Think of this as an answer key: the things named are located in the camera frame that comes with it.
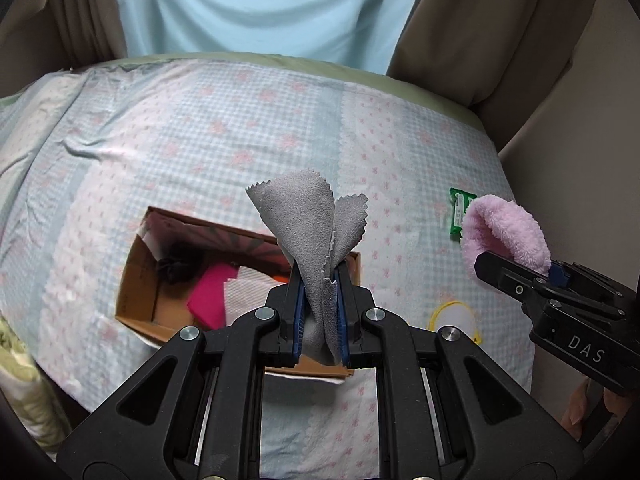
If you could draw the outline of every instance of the pink fuzzy cloth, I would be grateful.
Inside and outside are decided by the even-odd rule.
[[[493,251],[548,275],[551,253],[545,235],[529,213],[515,202],[484,195],[471,202],[462,219],[462,255],[471,276],[479,254]]]

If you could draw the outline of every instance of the magenta cloth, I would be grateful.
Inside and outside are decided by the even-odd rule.
[[[208,328],[226,326],[225,282],[238,276],[238,268],[217,263],[205,271],[187,301],[193,317]]]
[[[542,229],[523,207],[494,195],[474,199],[462,219],[462,255],[471,276],[479,254],[493,251],[548,276],[551,253]]]

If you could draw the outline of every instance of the wall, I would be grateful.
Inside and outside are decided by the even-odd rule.
[[[46,1],[14,0],[0,23],[0,97],[70,67]]]
[[[558,260],[636,289],[640,270],[640,21],[597,0],[572,68],[500,154],[516,200]],[[532,394],[564,410],[581,380],[538,350]]]

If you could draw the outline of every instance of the light blue curtain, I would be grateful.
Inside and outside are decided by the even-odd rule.
[[[257,52],[385,73],[414,0],[118,0],[129,57]]]

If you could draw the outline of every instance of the checkered bedding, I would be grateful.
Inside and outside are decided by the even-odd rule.
[[[463,301],[482,348],[529,386],[529,321],[468,279],[449,237],[450,187],[511,199],[488,137],[378,90],[241,62],[56,73],[0,107],[0,310],[94,409],[151,352],[113,319],[146,208],[264,231],[244,188],[304,168],[369,197],[356,250],[379,306],[425,327]],[[268,376],[262,475],[374,477],[377,431],[371,371],[344,384]]]

